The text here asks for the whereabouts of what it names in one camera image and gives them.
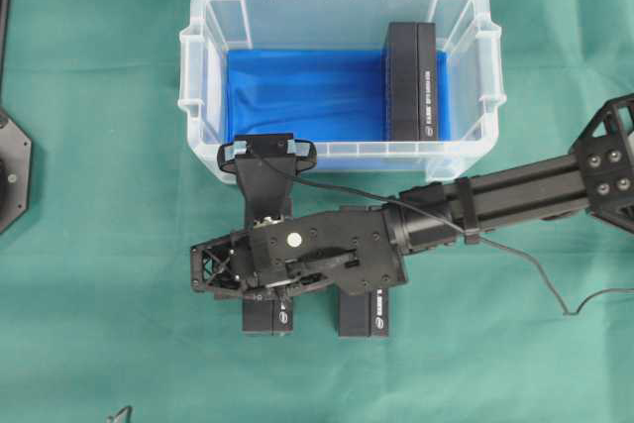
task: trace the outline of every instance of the transparent plastic bin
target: transparent plastic bin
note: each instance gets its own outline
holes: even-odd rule
[[[436,24],[455,139],[316,143],[316,170],[421,170],[427,180],[461,175],[495,145],[497,107],[506,101],[501,29],[490,20],[488,0],[191,0],[190,23],[180,33],[178,99],[189,146],[218,178],[234,182],[216,163],[226,137],[227,51],[378,50],[395,21]]]

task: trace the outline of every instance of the white dot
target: white dot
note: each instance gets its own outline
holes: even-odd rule
[[[300,246],[301,241],[301,235],[299,235],[297,232],[289,233],[286,237],[286,243],[288,243],[291,248],[297,248],[298,246]]]

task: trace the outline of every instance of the wire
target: wire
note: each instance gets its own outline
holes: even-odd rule
[[[344,185],[334,185],[334,184],[331,184],[331,183],[322,183],[322,182],[317,182],[317,181],[314,181],[314,180],[308,180],[308,179],[305,179],[305,178],[302,178],[302,177],[298,177],[296,175],[292,175],[290,173],[286,173],[283,170],[278,169],[272,163],[270,163],[267,159],[265,159],[262,156],[258,155],[253,150],[250,150],[250,152],[256,159],[261,160],[268,168],[270,168],[271,170],[275,171],[279,175],[282,175],[283,177],[285,177],[285,178],[287,178],[289,180],[292,180],[293,182],[297,182],[297,183],[300,183],[302,185],[307,185],[309,187],[322,188],[324,190],[333,190],[333,191],[338,191],[338,192],[342,192],[342,193],[348,193],[348,194],[351,194],[351,195],[359,195],[361,197],[369,198],[370,200],[376,200],[376,201],[379,201],[379,202],[391,203],[391,204],[397,205],[399,207],[411,210],[412,212],[418,213],[418,214],[423,215],[425,217],[434,219],[434,220],[436,220],[436,221],[438,221],[438,222],[440,222],[440,223],[442,223],[444,225],[447,225],[448,227],[451,227],[452,229],[456,230],[461,235],[464,235],[466,233],[465,230],[462,227],[460,227],[460,226],[456,225],[455,223],[447,220],[445,217],[441,217],[441,216],[438,216],[438,215],[436,215],[434,213],[428,212],[427,210],[423,210],[422,208],[418,208],[418,207],[416,207],[414,205],[411,205],[410,203],[407,203],[407,202],[405,202],[403,200],[399,200],[399,199],[393,198],[393,197],[386,197],[386,196],[383,196],[383,195],[377,195],[377,194],[366,192],[364,190],[361,190],[361,189],[358,189],[358,188],[354,188],[354,187],[347,187],[347,186],[344,186]],[[564,316],[567,316],[567,317],[579,315],[581,313],[581,310],[585,307],[586,304],[588,304],[592,299],[594,299],[597,296],[600,296],[601,294],[608,294],[608,293],[629,294],[629,293],[634,293],[634,287],[609,287],[609,288],[606,288],[606,289],[600,289],[599,291],[596,291],[596,292],[590,294],[589,296],[587,296],[581,302],[581,304],[577,307],[577,309],[574,312],[571,312],[570,308],[566,304],[566,301],[564,300],[564,298],[562,297],[560,292],[557,290],[557,288],[555,287],[555,285],[553,284],[551,279],[546,274],[546,271],[544,270],[544,267],[539,262],[539,260],[537,260],[535,257],[530,255],[529,253],[523,252],[522,250],[518,250],[516,248],[509,247],[507,245],[503,245],[503,244],[498,243],[498,242],[496,242],[494,240],[490,240],[489,238],[480,237],[480,242],[484,243],[485,245],[488,245],[488,246],[490,246],[492,248],[496,248],[496,249],[498,249],[498,250],[500,250],[502,252],[514,255],[514,256],[516,256],[518,258],[521,258],[522,260],[525,260],[528,263],[532,264],[535,267],[535,269],[537,269],[537,272],[539,273],[540,277],[542,278],[542,281],[544,281],[544,284],[546,284],[546,287],[548,288],[548,290],[551,292],[551,294],[553,294],[553,296],[555,296],[555,299],[557,299],[557,302],[558,302],[559,306],[562,308]]]

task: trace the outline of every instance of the green tablecloth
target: green tablecloth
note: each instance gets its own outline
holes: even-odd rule
[[[535,270],[485,247],[407,260],[388,340],[342,341],[335,293],[293,335],[248,338],[240,304],[189,288],[188,247],[242,199],[189,150],[176,108],[189,0],[13,0],[3,103],[34,140],[31,209],[0,238],[0,419],[616,422],[634,418],[634,299],[563,318]],[[504,84],[472,173],[563,154],[634,91],[634,0],[491,0]],[[392,193],[414,173],[325,175]],[[297,186],[303,215],[361,199]],[[537,255],[572,304],[634,283],[634,242],[583,214],[495,238]]]

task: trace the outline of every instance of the screw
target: screw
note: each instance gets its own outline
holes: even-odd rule
[[[588,156],[587,164],[592,168],[597,168],[601,165],[601,158],[596,154],[592,154]]]
[[[286,237],[286,243],[291,247],[291,248],[297,248],[301,245],[302,242],[302,238],[301,235],[299,235],[297,232],[291,232],[288,234],[288,236]]]
[[[614,150],[607,153],[607,159],[612,163],[619,162],[622,157],[623,154],[621,153],[621,151]]]
[[[596,187],[596,193],[598,193],[599,195],[607,195],[608,193],[610,193],[610,186],[607,183],[600,183]]]
[[[616,188],[618,188],[621,192],[624,192],[625,190],[630,188],[631,184],[632,182],[630,182],[629,178],[627,177],[619,178],[618,181],[616,182]]]

